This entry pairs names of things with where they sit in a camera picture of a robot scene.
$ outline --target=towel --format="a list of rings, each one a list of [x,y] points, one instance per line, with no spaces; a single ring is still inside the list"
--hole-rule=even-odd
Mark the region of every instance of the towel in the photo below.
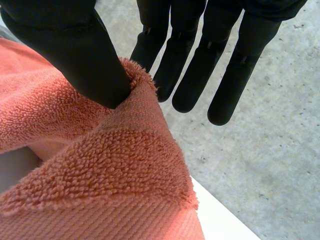
[[[132,92],[111,111],[24,45],[0,39],[0,59],[0,153],[29,146],[43,160],[0,195],[1,240],[204,239],[183,153],[137,63],[121,59]]]

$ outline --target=fingertip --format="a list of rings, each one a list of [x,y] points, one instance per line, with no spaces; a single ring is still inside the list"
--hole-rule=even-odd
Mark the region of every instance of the fingertip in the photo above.
[[[188,104],[188,102],[186,102],[184,98],[178,96],[177,92],[175,92],[175,94],[173,95],[172,106],[176,111],[182,114],[186,114],[194,108],[194,105]]]
[[[210,123],[216,126],[226,125],[230,121],[230,117],[227,115],[217,114],[216,112],[208,110],[207,117]]]

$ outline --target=fabric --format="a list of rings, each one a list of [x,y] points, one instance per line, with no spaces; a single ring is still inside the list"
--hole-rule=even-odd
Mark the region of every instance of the fabric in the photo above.
[[[204,239],[182,151],[138,64],[121,60],[132,92],[111,111],[26,46],[0,39],[0,59],[0,153],[30,146],[43,159],[0,195],[1,240]]]

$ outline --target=pink towel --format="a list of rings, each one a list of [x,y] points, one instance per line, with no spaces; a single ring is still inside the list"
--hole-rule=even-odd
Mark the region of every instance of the pink towel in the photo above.
[[[0,59],[0,153],[29,146],[44,160],[0,195],[1,240],[204,239],[182,151],[139,65],[122,60],[132,92],[111,111],[26,46],[0,39]]]

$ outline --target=coral towel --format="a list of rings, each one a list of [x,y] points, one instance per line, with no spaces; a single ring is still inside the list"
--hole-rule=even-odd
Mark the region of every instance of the coral towel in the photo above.
[[[0,39],[0,59],[0,153],[29,146],[43,160],[0,195],[1,240],[204,239],[143,69],[122,60],[132,92],[111,111],[26,46]]]

